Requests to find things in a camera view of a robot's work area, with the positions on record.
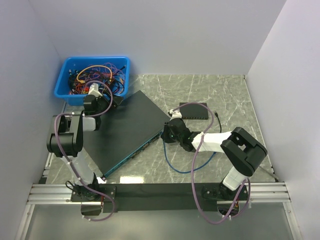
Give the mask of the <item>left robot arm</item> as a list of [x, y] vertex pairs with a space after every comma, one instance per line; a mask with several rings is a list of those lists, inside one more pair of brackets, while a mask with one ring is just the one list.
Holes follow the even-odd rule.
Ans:
[[89, 201], [97, 200], [101, 189], [96, 174], [83, 156], [84, 132], [99, 130], [102, 123], [100, 116], [118, 107], [123, 100], [123, 97], [117, 95], [108, 99], [88, 94], [83, 99], [83, 110], [52, 117], [46, 141], [47, 150], [60, 158], [72, 172], [72, 193], [86, 197]]

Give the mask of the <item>large black network switch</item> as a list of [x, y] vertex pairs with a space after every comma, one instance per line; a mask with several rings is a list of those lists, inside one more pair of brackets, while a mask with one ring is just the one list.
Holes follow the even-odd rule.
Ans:
[[142, 91], [101, 115], [99, 130], [83, 134], [83, 148], [108, 177], [157, 138], [170, 120]]

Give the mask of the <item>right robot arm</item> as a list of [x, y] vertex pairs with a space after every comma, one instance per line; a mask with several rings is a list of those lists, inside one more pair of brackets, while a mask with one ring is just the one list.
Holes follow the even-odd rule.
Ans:
[[224, 153], [232, 164], [220, 187], [220, 195], [226, 200], [237, 195], [238, 187], [253, 176], [268, 154], [267, 149], [242, 127], [204, 133], [190, 131], [181, 118], [175, 118], [164, 124], [161, 138], [167, 144], [178, 143], [187, 152]]

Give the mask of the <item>small black network switch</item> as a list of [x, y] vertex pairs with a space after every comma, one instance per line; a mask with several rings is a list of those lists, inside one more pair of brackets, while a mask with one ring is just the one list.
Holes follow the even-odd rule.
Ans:
[[179, 111], [184, 120], [208, 120], [209, 113], [205, 107], [198, 104], [188, 104], [180, 107]]

